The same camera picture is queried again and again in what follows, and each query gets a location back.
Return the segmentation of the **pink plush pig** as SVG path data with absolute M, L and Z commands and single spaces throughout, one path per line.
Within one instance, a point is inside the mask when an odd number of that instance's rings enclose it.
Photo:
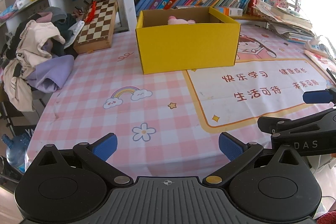
M 196 22 L 194 20 L 185 20 L 176 18 L 175 16 L 170 16 L 168 18 L 167 24 L 168 25 L 177 25 L 177 24 L 195 24 Z

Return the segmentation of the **black smartphone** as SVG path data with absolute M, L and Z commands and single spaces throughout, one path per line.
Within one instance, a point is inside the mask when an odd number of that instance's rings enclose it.
M 336 83 L 335 72 L 331 71 L 329 68 L 326 69 L 328 75 L 331 77 L 332 81 Z

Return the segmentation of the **stack of papers and books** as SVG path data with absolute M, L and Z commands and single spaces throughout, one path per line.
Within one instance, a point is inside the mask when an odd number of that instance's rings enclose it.
M 291 14 L 288 9 L 271 6 L 261 0 L 253 8 L 268 22 L 271 31 L 288 42 L 305 44 L 315 37 L 311 22 Z

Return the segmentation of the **blue water bottle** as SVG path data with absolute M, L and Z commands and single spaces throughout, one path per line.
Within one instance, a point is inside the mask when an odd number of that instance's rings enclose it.
M 10 139 L 6 134 L 1 137 L 6 147 L 6 159 L 9 165 L 21 173 L 25 173 L 25 157 L 31 137 L 27 133 Z

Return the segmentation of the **yellow cardboard box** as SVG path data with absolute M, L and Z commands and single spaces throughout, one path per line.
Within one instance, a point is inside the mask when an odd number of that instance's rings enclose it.
M 168 25 L 170 16 L 196 23 Z M 240 23 L 212 7 L 143 10 L 135 33 L 148 75 L 235 65 Z

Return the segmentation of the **pile of clothes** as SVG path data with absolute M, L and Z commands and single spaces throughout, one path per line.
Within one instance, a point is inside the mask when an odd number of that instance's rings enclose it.
M 64 87 L 75 61 L 65 50 L 83 27 L 84 21 L 58 7 L 48 7 L 19 24 L 5 50 L 8 62 L 3 71 L 4 90 L 17 110 L 35 110 L 35 90 L 49 94 Z

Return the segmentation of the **wooden chess board box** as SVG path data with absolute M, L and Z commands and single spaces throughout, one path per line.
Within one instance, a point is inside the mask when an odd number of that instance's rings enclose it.
M 116 0 L 96 1 L 94 19 L 89 24 L 84 23 L 73 44 L 77 54 L 104 50 L 112 46 L 117 12 Z

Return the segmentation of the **red tassel ornament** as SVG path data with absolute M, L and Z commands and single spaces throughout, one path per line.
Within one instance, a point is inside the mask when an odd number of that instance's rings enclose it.
M 90 22 L 92 22 L 95 16 L 95 11 L 96 11 L 96 0 L 92 0 L 91 7 L 88 11 L 86 18 L 84 19 L 85 24 L 89 24 Z

